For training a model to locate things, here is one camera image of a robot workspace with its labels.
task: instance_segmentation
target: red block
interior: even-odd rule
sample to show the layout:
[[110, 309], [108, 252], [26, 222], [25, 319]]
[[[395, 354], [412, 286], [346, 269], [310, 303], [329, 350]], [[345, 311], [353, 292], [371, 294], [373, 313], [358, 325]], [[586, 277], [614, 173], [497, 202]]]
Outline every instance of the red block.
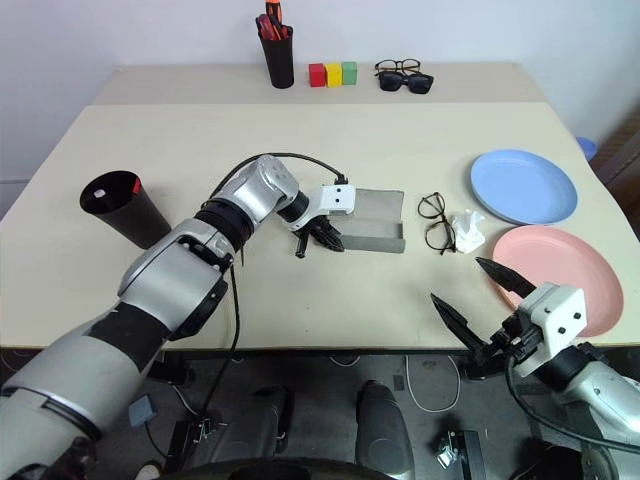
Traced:
[[322, 63], [309, 64], [309, 83], [312, 87], [324, 87], [327, 84], [327, 73]]

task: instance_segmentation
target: tissue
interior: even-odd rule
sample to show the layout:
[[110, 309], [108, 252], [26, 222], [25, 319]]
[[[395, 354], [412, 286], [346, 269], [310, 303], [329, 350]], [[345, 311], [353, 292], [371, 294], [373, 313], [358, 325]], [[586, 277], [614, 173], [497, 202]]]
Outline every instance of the tissue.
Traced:
[[465, 210], [462, 214], [454, 214], [451, 226], [456, 233], [456, 250], [461, 253], [473, 252], [485, 242], [478, 224], [484, 217], [474, 210]]

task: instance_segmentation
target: yellow block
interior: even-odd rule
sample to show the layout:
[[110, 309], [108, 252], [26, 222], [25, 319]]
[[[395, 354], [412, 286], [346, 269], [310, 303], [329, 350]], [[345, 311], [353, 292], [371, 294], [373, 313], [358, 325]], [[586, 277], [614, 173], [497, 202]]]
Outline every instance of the yellow block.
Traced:
[[342, 85], [342, 64], [326, 63], [324, 68], [327, 71], [327, 87], [339, 87]]

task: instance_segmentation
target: sunglasses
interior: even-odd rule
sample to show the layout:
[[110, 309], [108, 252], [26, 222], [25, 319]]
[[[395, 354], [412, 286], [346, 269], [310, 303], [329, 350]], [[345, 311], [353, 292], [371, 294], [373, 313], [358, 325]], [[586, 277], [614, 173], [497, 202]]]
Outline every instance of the sunglasses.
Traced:
[[411, 93], [424, 95], [429, 92], [433, 84], [433, 77], [420, 73], [420, 62], [413, 58], [383, 60], [376, 63], [374, 68], [380, 82], [380, 89], [386, 92], [395, 92], [406, 85]]
[[433, 250], [444, 252], [456, 251], [456, 232], [444, 213], [444, 198], [438, 192], [422, 197], [418, 204], [418, 215], [427, 220], [437, 220], [430, 224], [424, 232], [424, 240]]

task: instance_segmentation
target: beige tabletop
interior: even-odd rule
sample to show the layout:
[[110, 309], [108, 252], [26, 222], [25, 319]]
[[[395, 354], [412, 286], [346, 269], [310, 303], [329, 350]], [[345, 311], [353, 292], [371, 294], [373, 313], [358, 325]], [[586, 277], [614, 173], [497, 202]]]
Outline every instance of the beige tabletop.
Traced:
[[[640, 344], [640, 245], [537, 87], [511, 64], [424, 71], [436, 76], [424, 97], [380, 92], [362, 69], [356, 87], [311, 89], [300, 74], [294, 89], [282, 92], [265, 87], [258, 66], [118, 72], [0, 224], [0, 343], [48, 345], [116, 302], [120, 278], [141, 251], [80, 209], [79, 193], [92, 178], [116, 169], [138, 173], [176, 225], [233, 165], [265, 151], [312, 155], [360, 188], [402, 190], [406, 250], [338, 254], [310, 243], [299, 260], [294, 236], [270, 219], [237, 270], [241, 348], [460, 348], [429, 292], [456, 306], [486, 339], [510, 310], [473, 257], [491, 256], [514, 225], [478, 204], [469, 168], [488, 150], [521, 148], [549, 158], [574, 181], [578, 209], [557, 227], [597, 249], [622, 284], [620, 321], [590, 340]], [[497, 83], [478, 87], [482, 75]], [[306, 191], [333, 180], [314, 165], [285, 161]], [[416, 205], [436, 190], [447, 213], [470, 208], [487, 217], [487, 243], [473, 255], [440, 256], [424, 244], [426, 221]], [[232, 313], [228, 295], [198, 335], [169, 348], [228, 345]]]

